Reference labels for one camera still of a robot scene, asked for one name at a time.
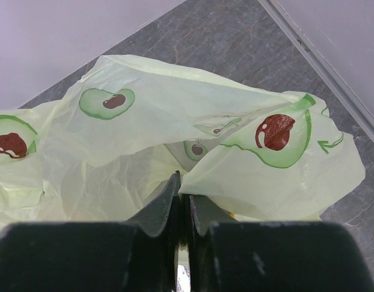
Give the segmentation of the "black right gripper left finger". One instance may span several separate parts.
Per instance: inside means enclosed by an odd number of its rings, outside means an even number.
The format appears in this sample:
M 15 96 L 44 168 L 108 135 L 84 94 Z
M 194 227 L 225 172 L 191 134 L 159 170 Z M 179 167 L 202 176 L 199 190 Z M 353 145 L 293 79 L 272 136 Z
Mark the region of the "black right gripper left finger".
M 179 172 L 126 221 L 25 222 L 0 232 L 0 291 L 174 291 Z

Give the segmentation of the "green avocado print plastic bag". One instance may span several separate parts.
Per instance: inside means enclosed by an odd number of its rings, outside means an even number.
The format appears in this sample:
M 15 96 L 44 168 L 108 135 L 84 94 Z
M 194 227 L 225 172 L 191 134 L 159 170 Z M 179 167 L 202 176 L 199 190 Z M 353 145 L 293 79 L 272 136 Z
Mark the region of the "green avocado print plastic bag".
M 0 230 L 126 220 L 174 172 L 181 193 L 240 221 L 316 220 L 365 178 L 322 99 L 135 55 L 100 57 L 61 100 L 0 112 Z

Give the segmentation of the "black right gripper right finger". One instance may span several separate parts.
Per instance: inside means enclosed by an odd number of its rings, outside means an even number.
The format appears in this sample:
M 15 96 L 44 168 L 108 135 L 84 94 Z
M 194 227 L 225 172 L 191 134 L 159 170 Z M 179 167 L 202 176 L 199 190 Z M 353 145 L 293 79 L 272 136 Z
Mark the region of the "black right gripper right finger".
M 374 291 L 338 224 L 239 222 L 208 197 L 187 195 L 186 237 L 193 291 Z

